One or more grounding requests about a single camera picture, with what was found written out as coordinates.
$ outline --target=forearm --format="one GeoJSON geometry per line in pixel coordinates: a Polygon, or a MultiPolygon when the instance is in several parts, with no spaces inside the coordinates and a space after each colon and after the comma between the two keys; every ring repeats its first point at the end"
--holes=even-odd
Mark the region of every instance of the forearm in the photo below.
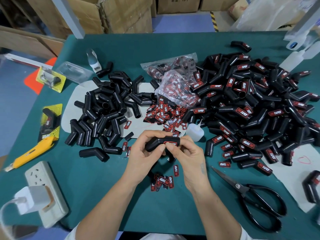
{"type": "Polygon", "coordinates": [[[192,192],[208,240],[239,240],[241,226],[211,186],[192,192]]]}
{"type": "Polygon", "coordinates": [[[136,185],[121,178],[80,222],[76,240],[114,240],[136,185]]]}

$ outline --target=green table mat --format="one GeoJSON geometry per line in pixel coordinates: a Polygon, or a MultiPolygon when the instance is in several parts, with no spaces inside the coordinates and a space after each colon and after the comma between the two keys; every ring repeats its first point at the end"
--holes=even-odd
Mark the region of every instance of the green table mat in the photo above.
{"type": "MultiPolygon", "coordinates": [[[[283,41],[284,35],[285,32],[102,34],[86,35],[83,40],[77,40],[71,35],[66,40],[55,67],[64,61],[69,61],[90,69],[86,49],[92,48],[101,64],[113,61],[114,70],[125,71],[132,79],[142,75],[148,82],[150,77],[142,70],[140,63],[193,52],[197,53],[199,61],[203,61],[210,54],[237,52],[238,49],[230,47],[232,40],[241,40],[249,44],[252,47],[250,55],[254,59],[269,56],[270,60],[281,63],[290,54],[290,51],[285,48],[287,42],[283,41]]],[[[301,90],[319,93],[319,58],[320,56],[317,56],[312,60],[303,61],[297,67],[297,71],[312,70],[313,72],[312,75],[301,79],[299,83],[301,90]]],[[[62,93],[57,93],[47,87],[42,89],[4,166],[8,166],[16,157],[21,156],[37,144],[42,107],[62,103],[64,111],[75,87],[76,84],[67,82],[62,93]]],[[[315,110],[310,117],[318,119],[320,104],[315,103],[314,105],[315,110]]],[[[106,163],[102,163],[94,157],[80,158],[78,152],[83,148],[77,145],[65,145],[64,141],[67,136],[68,133],[61,130],[60,139],[53,149],[18,169],[0,173],[0,205],[12,199],[18,190],[27,185],[24,177],[27,169],[39,161],[48,161],[70,209],[63,222],[73,228],[90,212],[121,177],[128,159],[124,157],[124,153],[120,156],[110,155],[110,159],[106,163]]],[[[205,139],[198,142],[197,145],[204,148],[205,141],[213,136],[205,128],[205,139]]],[[[130,140],[129,146],[134,141],[135,139],[130,140]]],[[[100,147],[97,140],[94,146],[100,147]]],[[[222,150],[216,148],[213,157],[206,158],[207,166],[217,166],[218,161],[224,160],[221,154],[222,150]]],[[[161,159],[160,165],[157,165],[155,170],[171,176],[174,164],[165,163],[165,160],[166,158],[161,159]]],[[[165,190],[162,188],[159,192],[151,192],[148,178],[138,185],[124,215],[120,230],[205,234],[192,195],[184,185],[182,167],[178,161],[176,164],[179,165],[180,176],[174,177],[174,189],[165,190]]],[[[320,239],[320,227],[313,221],[315,210],[305,214],[275,176],[267,177],[252,168],[240,170],[235,164],[232,164],[232,167],[226,169],[225,172],[243,184],[268,186],[278,192],[286,202],[288,215],[281,219],[283,224],[281,232],[277,234],[265,233],[254,226],[246,217],[234,189],[211,169],[208,169],[213,189],[251,237],[259,239],[320,239]]],[[[269,222],[267,218],[262,216],[258,217],[258,220],[269,222]]],[[[5,222],[7,224],[41,225],[41,219],[37,212],[19,216],[13,205],[5,211],[5,222]]]]}

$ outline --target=scissor blade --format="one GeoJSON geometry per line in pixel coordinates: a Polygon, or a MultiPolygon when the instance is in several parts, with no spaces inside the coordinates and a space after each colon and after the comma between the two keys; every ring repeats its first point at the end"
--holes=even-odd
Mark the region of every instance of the scissor blade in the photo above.
{"type": "Polygon", "coordinates": [[[218,175],[220,177],[222,177],[228,184],[230,184],[239,193],[244,194],[249,190],[248,187],[243,186],[242,184],[240,184],[237,181],[233,180],[232,178],[230,178],[226,174],[222,173],[218,169],[214,168],[213,166],[210,166],[210,167],[214,170],[214,172],[218,173],[218,175]]]}

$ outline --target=person's right hand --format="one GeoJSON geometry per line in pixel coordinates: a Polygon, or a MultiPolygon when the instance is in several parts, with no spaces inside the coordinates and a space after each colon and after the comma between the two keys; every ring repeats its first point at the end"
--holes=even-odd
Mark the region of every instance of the person's right hand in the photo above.
{"type": "Polygon", "coordinates": [[[179,149],[172,143],[166,148],[178,159],[183,168],[184,182],[191,193],[210,187],[206,160],[202,148],[198,147],[189,136],[180,138],[179,149]]]}

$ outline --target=yellow utility knife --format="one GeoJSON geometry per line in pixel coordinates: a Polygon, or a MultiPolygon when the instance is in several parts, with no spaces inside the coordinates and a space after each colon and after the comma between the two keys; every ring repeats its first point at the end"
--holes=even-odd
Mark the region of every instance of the yellow utility knife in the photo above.
{"type": "Polygon", "coordinates": [[[22,156],[16,158],[14,160],[14,162],[11,163],[4,170],[6,172],[9,172],[12,169],[18,168],[18,167],[26,164],[27,162],[29,162],[32,159],[38,157],[39,155],[41,155],[42,153],[46,152],[51,147],[53,147],[53,145],[54,145],[53,141],[56,141],[56,140],[57,140],[57,138],[54,137],[54,136],[49,136],[49,137],[46,137],[46,138],[42,139],[41,141],[39,141],[39,143],[34,148],[32,148],[31,150],[27,151],[22,156]]]}

